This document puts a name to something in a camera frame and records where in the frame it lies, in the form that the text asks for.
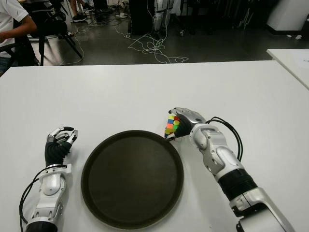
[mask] white table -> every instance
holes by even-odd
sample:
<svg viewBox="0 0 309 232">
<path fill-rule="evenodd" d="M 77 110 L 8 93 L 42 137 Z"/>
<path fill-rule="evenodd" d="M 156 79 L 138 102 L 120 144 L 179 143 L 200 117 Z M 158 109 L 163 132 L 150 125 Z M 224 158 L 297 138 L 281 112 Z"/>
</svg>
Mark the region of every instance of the white table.
<svg viewBox="0 0 309 232">
<path fill-rule="evenodd" d="M 80 179 L 93 149 L 126 130 L 163 135 L 168 110 L 181 106 L 230 122 L 244 144 L 243 164 L 298 232 L 307 231 L 309 92 L 275 61 L 172 65 L 16 67 L 0 78 L 0 225 L 19 231 L 18 205 L 44 168 L 46 135 L 65 125 L 79 130 L 64 232 L 116 232 L 83 202 Z M 233 150 L 236 141 L 218 125 Z M 144 232 L 235 232 L 238 219 L 202 155 L 175 142 L 184 188 L 174 210 Z M 24 212 L 30 216 L 38 185 Z"/>
<path fill-rule="evenodd" d="M 268 49 L 267 53 L 309 90 L 309 49 Z"/>
</svg>

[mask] chair leg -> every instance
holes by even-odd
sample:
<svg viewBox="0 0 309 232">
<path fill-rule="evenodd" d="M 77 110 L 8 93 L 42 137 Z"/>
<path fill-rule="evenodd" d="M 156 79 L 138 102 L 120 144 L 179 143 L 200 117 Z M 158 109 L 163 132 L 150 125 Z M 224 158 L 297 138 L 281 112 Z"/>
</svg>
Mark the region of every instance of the chair leg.
<svg viewBox="0 0 309 232">
<path fill-rule="evenodd" d="M 69 40 L 72 42 L 72 44 L 74 44 L 74 45 L 75 45 L 74 40 L 73 40 L 70 36 L 68 36 L 68 38 L 69 38 Z"/>
<path fill-rule="evenodd" d="M 71 48 L 74 50 L 74 52 L 76 52 L 76 54 L 80 58 L 83 58 L 83 56 L 79 53 L 79 51 L 76 49 L 76 47 L 70 42 L 70 40 L 68 39 L 68 36 L 66 34 L 63 34 L 62 36 L 68 42 L 68 44 L 71 46 Z"/>
<path fill-rule="evenodd" d="M 41 66 L 44 65 L 44 47 L 45 47 L 45 36 L 39 38 L 39 53 L 41 55 Z"/>
</svg>

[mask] person's arm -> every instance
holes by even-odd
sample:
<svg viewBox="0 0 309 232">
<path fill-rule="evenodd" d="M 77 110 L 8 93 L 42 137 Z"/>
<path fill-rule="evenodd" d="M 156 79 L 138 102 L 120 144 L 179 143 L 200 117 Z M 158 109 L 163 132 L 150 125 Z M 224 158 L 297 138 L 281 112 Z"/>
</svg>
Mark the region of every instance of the person's arm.
<svg viewBox="0 0 309 232">
<path fill-rule="evenodd" d="M 30 34 L 37 30 L 37 26 L 33 22 L 32 18 L 27 15 L 22 20 L 22 25 L 17 28 L 8 31 L 0 32 L 0 43 L 9 38 L 21 37 Z"/>
</svg>

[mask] white cable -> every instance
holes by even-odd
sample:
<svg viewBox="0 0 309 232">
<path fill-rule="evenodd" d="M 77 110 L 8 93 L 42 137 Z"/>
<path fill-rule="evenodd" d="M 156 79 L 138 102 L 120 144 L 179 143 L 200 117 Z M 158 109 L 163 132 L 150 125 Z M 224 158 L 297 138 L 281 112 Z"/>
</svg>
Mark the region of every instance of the white cable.
<svg viewBox="0 0 309 232">
<path fill-rule="evenodd" d="M 94 28 L 94 27 L 106 26 L 107 23 L 110 23 L 110 22 L 112 22 L 112 21 L 114 21 L 114 20 L 115 20 L 115 19 L 110 20 L 110 21 L 108 21 L 108 22 L 102 22 L 103 25 L 102 25 L 102 24 L 98 24 L 97 22 L 92 21 L 90 24 L 78 28 L 78 29 L 77 29 L 77 32 L 75 32 L 75 34 L 74 34 L 74 38 L 75 38 L 75 40 L 78 42 L 78 46 L 79 46 L 79 48 L 81 49 L 81 51 L 83 52 L 82 58 L 80 58 L 77 62 L 65 63 L 65 64 L 61 64 L 60 66 L 69 65 L 69 64 L 77 64 L 77 63 L 81 62 L 82 59 L 84 58 L 85 53 L 84 53 L 84 50 L 82 49 L 82 46 L 81 46 L 80 41 L 79 41 L 79 40 L 77 39 L 77 37 L 76 37 L 77 34 L 86 33 L 86 30 L 87 30 L 87 29 L 92 29 L 92 28 Z"/>
<path fill-rule="evenodd" d="M 148 8 L 148 0 L 147 0 L 147 10 L 148 10 L 148 13 L 149 15 L 151 16 L 151 18 L 153 19 L 153 24 L 155 23 L 154 21 L 154 18 L 153 16 L 151 15 L 150 11 L 149 11 L 149 8 Z M 168 36 L 168 27 L 167 27 L 167 17 L 165 17 L 165 26 L 166 26 L 166 35 L 165 35 L 165 38 L 164 39 L 159 39 L 159 40 L 156 40 L 154 39 L 150 34 L 145 34 L 141 37 L 139 37 L 137 40 L 136 39 L 132 39 L 132 38 L 128 38 L 127 36 L 125 36 L 123 33 L 119 32 L 117 30 L 117 27 L 115 27 L 115 30 L 117 33 L 119 34 L 122 34 L 125 38 L 127 39 L 131 39 L 133 40 L 134 42 L 132 44 L 129 45 L 129 49 L 134 49 L 136 51 L 139 51 L 139 52 L 142 52 L 143 54 L 154 54 L 154 58 L 159 62 L 159 63 L 162 63 L 162 64 L 167 64 L 167 63 L 171 63 L 170 59 L 173 59 L 175 60 L 176 63 L 183 63 L 183 62 L 186 62 L 189 60 L 189 58 L 187 57 L 168 57 L 167 55 L 165 55 L 162 50 L 165 50 L 165 46 L 163 45 L 163 42 L 165 41 L 165 39 L 167 38 Z M 148 41 L 146 43 L 146 46 L 144 46 L 143 42 L 141 42 L 140 40 L 143 39 L 143 38 L 147 38 L 147 39 L 150 39 L 152 40 L 152 42 Z M 133 47 L 134 44 L 136 43 L 139 43 L 142 47 L 142 50 L 141 49 L 136 49 Z M 160 61 L 158 58 L 157 58 L 157 55 L 160 55 L 160 56 L 163 56 L 167 59 L 167 61 Z"/>
</svg>

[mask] black cable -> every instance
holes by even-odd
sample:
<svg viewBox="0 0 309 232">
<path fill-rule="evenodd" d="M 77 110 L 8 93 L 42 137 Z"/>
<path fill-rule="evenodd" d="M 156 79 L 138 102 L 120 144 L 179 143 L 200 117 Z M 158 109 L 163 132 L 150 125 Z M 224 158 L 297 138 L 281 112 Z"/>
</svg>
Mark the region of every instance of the black cable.
<svg viewBox="0 0 309 232">
<path fill-rule="evenodd" d="M 237 154 L 237 159 L 239 161 L 241 161 L 242 159 L 242 153 L 243 153 L 243 145 L 242 145 L 242 141 L 241 138 L 238 134 L 238 132 L 235 130 L 235 128 L 229 124 L 228 122 L 226 122 L 225 120 L 223 120 L 222 118 L 219 117 L 212 117 L 210 120 L 208 120 L 206 123 L 210 123 L 210 122 L 219 122 L 223 125 L 225 125 L 227 128 L 230 129 L 230 131 L 234 134 L 236 141 L 237 141 L 237 146 L 238 146 L 238 154 Z"/>
<path fill-rule="evenodd" d="M 47 167 L 42 169 L 41 171 L 39 171 L 35 177 L 33 178 L 32 182 L 27 186 L 27 188 L 25 189 L 21 199 L 20 199 L 20 204 L 19 204 L 19 223 L 20 223 L 20 230 L 21 232 L 23 232 L 23 225 L 22 225 L 22 220 L 27 224 L 28 221 L 25 219 L 24 215 L 23 215 L 23 206 L 24 206 L 24 202 L 28 196 L 28 194 L 30 193 L 32 186 L 35 182 L 37 182 L 39 179 L 37 178 L 43 171 L 48 170 L 48 169 L 53 169 L 53 168 L 67 168 L 67 165 L 56 165 L 56 166 L 52 166 L 52 167 Z"/>
</svg>

